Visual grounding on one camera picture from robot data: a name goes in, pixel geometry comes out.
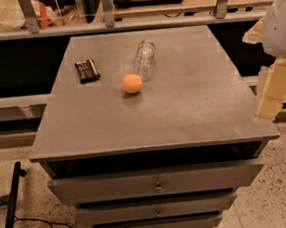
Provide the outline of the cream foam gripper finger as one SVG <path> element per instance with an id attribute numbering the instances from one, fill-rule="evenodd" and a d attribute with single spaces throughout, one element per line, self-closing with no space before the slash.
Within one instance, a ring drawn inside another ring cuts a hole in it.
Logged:
<path id="1" fill-rule="evenodd" d="M 286 103 L 286 58 L 276 58 L 258 72 L 254 115 L 274 120 Z"/>
<path id="2" fill-rule="evenodd" d="M 262 42 L 263 19 L 258 20 L 247 32 L 244 33 L 242 42 L 249 44 Z"/>

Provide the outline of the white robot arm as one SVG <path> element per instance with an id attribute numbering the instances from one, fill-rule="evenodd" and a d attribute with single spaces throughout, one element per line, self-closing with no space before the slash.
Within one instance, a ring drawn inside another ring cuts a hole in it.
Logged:
<path id="1" fill-rule="evenodd" d="M 274 0 L 265 16 L 242 38 L 249 44 L 262 43 L 275 61 L 258 73 L 254 115 L 275 119 L 286 103 L 286 0 Z"/>

